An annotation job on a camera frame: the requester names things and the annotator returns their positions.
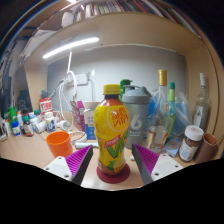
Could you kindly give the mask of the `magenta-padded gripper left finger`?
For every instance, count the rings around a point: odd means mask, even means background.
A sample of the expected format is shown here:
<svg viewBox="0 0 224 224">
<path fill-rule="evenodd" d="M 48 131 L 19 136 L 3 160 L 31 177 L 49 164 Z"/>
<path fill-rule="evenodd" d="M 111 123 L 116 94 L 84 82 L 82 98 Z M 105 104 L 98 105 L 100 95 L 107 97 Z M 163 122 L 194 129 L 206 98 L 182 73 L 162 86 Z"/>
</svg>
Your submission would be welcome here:
<svg viewBox="0 0 224 224">
<path fill-rule="evenodd" d="M 88 145 L 67 157 L 56 157 L 44 170 L 76 185 L 81 185 L 92 156 L 93 147 Z"/>
</svg>

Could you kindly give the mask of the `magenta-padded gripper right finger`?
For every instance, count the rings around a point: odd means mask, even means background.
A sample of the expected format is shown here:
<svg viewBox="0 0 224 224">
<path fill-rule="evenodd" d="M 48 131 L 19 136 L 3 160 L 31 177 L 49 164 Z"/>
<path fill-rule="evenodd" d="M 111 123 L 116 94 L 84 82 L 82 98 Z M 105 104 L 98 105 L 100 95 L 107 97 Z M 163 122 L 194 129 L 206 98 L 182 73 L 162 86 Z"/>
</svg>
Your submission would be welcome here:
<svg viewBox="0 0 224 224">
<path fill-rule="evenodd" d="M 157 154 L 136 144 L 132 145 L 132 155 L 145 185 L 182 169 L 168 154 Z"/>
</svg>

